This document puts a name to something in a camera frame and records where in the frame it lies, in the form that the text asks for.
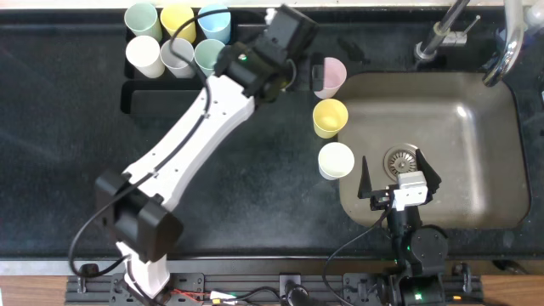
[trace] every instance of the yellow cup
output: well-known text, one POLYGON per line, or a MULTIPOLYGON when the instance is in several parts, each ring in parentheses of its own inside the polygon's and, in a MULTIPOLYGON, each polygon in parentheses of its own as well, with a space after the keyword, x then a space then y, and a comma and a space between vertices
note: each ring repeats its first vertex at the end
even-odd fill
MULTIPOLYGON (((167 29, 170 36, 182 25, 185 21, 195 17, 193 9, 189 5, 176 3, 166 6, 161 12, 161 23, 167 29)), ((194 43, 196 39, 195 22, 187 25, 179 34, 178 38, 184 38, 189 43, 194 43)))
POLYGON ((337 99, 324 99, 315 106, 313 118, 317 136, 329 139, 348 123, 348 109, 337 99))

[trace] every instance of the drain strainer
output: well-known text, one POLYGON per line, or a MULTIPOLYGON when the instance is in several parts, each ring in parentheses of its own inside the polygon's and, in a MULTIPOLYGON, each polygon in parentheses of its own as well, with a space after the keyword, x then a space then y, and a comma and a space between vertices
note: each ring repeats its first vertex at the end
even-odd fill
POLYGON ((383 157, 385 173, 396 182, 399 173, 415 172, 416 150, 417 147, 412 144, 398 144, 389 149, 383 157))

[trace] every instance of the faucet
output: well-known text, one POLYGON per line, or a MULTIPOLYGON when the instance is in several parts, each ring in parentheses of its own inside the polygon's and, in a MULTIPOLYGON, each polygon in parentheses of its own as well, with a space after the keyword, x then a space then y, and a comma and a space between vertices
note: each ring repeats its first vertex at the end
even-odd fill
MULTIPOLYGON (((436 50, 443 45, 445 38, 450 35, 451 25, 469 2, 470 0, 456 0, 448 9, 444 18, 434 24, 427 39, 419 42, 414 49, 414 55, 417 59, 423 61, 434 59, 437 53, 436 50)), ((488 87, 495 86, 510 71, 518 58, 524 40, 525 23, 522 2, 520 0, 504 0, 504 14, 507 20, 506 46, 499 60, 485 73, 482 79, 484 85, 488 87)), ((477 20, 478 18, 462 33, 464 42, 466 42, 467 31, 477 20)))

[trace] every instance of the plastic cup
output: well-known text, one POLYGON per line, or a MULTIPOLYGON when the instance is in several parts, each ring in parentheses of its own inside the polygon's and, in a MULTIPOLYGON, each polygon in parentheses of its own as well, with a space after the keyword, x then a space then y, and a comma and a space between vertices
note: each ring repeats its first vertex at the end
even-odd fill
POLYGON ((127 45, 127 60, 146 77, 156 78, 164 73, 161 47, 153 37, 135 37, 127 45))
POLYGON ((337 99, 324 99, 315 106, 312 117, 317 136, 329 139, 348 123, 348 109, 337 99))
POLYGON ((332 98, 342 84, 346 82, 348 71, 346 71, 346 67, 342 62, 335 58, 325 58, 324 70, 323 89, 314 92, 314 94, 321 99, 329 99, 332 98))
MULTIPOLYGON (((190 42, 183 38, 175 38, 173 41, 173 50, 183 55, 187 60, 193 61, 195 58, 195 50, 190 42)), ((162 63, 172 72, 177 78, 192 78, 195 76, 195 71, 184 60, 179 59, 170 52, 170 41, 165 42, 161 47, 162 63)))
MULTIPOLYGON (((182 25, 185 21, 195 17, 193 9, 186 4, 176 3, 171 4, 162 9, 161 23, 165 29, 167 29, 170 36, 182 25)), ((196 26, 195 22, 191 22, 187 25, 177 36, 177 38, 184 38, 189 43, 194 43, 196 39, 196 26)))
POLYGON ((205 39, 195 48, 195 62, 201 67, 202 72, 209 77, 213 74, 213 66, 218 60, 219 52, 224 48, 224 43, 217 39, 205 39))
POLYGON ((354 168, 354 153, 345 144, 333 142, 321 148, 317 157, 321 176, 325 179, 340 179, 354 168))
POLYGON ((162 40, 161 24, 156 8, 150 3, 136 3, 125 12, 125 25, 136 36, 149 36, 162 40))
MULTIPOLYGON (((223 4, 211 4, 201 8, 198 14, 219 9, 227 9, 223 4)), ((217 39, 221 43, 230 41, 230 13, 212 14, 198 20, 198 25, 204 31, 207 38, 217 39)))

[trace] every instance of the sink basin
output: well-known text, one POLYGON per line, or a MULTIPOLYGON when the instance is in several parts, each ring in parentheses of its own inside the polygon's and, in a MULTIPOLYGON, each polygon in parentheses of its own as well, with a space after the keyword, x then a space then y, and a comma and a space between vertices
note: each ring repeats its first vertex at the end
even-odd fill
POLYGON ((362 156, 374 190, 415 171, 415 148, 442 178, 434 200, 420 206, 425 224, 444 228, 512 228, 530 209, 514 98, 476 73, 365 73, 335 96, 348 108, 338 135, 355 155, 340 179, 340 199, 357 223, 381 212, 357 198, 362 156))

